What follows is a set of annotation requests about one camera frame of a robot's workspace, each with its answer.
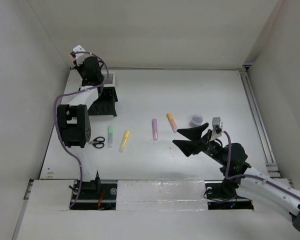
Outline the green highlighter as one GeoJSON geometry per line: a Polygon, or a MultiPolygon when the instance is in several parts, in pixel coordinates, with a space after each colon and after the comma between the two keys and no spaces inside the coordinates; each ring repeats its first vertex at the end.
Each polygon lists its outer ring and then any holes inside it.
{"type": "Polygon", "coordinates": [[[113,147],[113,126],[108,126],[107,129],[107,147],[112,148],[113,147]]]}

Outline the yellow highlighter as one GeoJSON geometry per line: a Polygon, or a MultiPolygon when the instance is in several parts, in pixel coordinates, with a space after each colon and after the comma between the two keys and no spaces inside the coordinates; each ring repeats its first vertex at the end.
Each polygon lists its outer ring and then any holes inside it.
{"type": "Polygon", "coordinates": [[[122,141],[120,143],[120,147],[119,147],[119,152],[120,153],[123,153],[125,151],[125,148],[126,148],[126,145],[127,145],[127,141],[129,139],[129,136],[130,136],[130,131],[126,130],[125,133],[124,133],[124,135],[123,135],[122,141]]]}

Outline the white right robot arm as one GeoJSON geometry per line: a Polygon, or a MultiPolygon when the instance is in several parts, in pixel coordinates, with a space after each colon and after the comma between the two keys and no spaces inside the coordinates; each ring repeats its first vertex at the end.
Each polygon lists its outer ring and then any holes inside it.
{"type": "Polygon", "coordinates": [[[233,143],[230,135],[216,124],[209,129],[205,123],[194,128],[178,129],[185,140],[173,143],[186,157],[206,154],[222,167],[224,179],[222,193],[229,197],[241,197],[258,202],[274,210],[300,232],[300,190],[284,185],[252,167],[239,143],[233,143]]]}

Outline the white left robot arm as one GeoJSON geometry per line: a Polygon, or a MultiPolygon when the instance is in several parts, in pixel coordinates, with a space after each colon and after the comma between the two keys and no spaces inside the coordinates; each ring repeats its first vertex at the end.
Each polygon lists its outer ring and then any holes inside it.
{"type": "Polygon", "coordinates": [[[85,51],[72,52],[74,69],[81,78],[78,91],[60,95],[54,103],[53,117],[57,136],[65,152],[73,157],[79,166],[77,187],[71,187],[79,195],[83,183],[83,164],[78,156],[70,152],[71,147],[84,148],[91,139],[89,108],[100,98],[108,79],[102,74],[103,60],[85,51]]]}

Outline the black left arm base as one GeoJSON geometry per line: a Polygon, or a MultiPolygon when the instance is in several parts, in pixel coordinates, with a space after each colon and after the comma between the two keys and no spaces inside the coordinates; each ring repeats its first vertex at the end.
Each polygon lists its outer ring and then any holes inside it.
{"type": "Polygon", "coordinates": [[[68,187],[72,191],[69,204],[71,210],[76,211],[114,211],[116,210],[118,182],[116,180],[101,180],[99,173],[95,179],[84,181],[79,192],[79,180],[68,187]]]}

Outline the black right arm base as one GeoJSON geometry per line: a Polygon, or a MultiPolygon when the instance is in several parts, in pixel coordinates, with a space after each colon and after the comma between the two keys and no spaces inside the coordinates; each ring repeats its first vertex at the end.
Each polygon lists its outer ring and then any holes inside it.
{"type": "Polygon", "coordinates": [[[204,184],[208,210],[254,210],[251,200],[238,196],[235,188],[222,180],[208,180],[204,184]]]}

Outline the white mesh organizer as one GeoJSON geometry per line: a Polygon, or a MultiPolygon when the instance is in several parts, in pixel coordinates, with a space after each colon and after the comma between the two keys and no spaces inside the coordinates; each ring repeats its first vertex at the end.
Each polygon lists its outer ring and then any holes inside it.
{"type": "Polygon", "coordinates": [[[115,71],[109,71],[106,72],[105,70],[101,72],[104,76],[104,87],[115,87],[116,86],[116,72],[115,71]]]}

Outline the small round dark container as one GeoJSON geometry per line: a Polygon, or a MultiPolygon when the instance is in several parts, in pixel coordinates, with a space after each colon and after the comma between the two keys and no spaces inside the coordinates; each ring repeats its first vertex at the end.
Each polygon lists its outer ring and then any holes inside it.
{"type": "Polygon", "coordinates": [[[203,123],[203,117],[200,114],[194,114],[190,121],[190,126],[196,128],[201,126],[203,123]]]}

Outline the orange highlighter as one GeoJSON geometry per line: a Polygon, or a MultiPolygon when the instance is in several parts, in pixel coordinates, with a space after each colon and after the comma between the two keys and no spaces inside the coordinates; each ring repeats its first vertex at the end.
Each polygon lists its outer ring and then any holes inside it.
{"type": "Polygon", "coordinates": [[[175,120],[173,118],[173,115],[171,113],[167,113],[166,116],[167,116],[167,119],[168,119],[168,121],[170,123],[170,126],[172,128],[172,131],[174,133],[176,133],[177,130],[178,130],[178,128],[177,128],[176,122],[175,122],[175,120]]]}

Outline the black mesh organizer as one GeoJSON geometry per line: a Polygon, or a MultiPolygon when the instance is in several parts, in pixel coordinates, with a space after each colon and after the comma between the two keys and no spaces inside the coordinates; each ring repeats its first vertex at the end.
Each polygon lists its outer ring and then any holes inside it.
{"type": "Polygon", "coordinates": [[[118,97],[115,87],[104,87],[100,97],[88,109],[89,116],[117,116],[115,109],[118,97]]]}

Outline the purple highlighter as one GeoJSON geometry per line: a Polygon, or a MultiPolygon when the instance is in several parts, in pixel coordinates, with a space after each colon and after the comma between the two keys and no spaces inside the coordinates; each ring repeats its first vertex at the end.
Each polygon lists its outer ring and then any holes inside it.
{"type": "Polygon", "coordinates": [[[152,139],[158,140],[158,120],[156,118],[152,119],[152,139]]]}

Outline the black scissors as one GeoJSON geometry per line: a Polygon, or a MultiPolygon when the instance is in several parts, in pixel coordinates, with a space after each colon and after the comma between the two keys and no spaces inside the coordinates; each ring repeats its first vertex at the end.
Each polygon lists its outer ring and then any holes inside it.
{"type": "Polygon", "coordinates": [[[88,144],[92,145],[96,149],[102,149],[105,146],[105,138],[103,136],[98,136],[89,141],[88,144]]]}

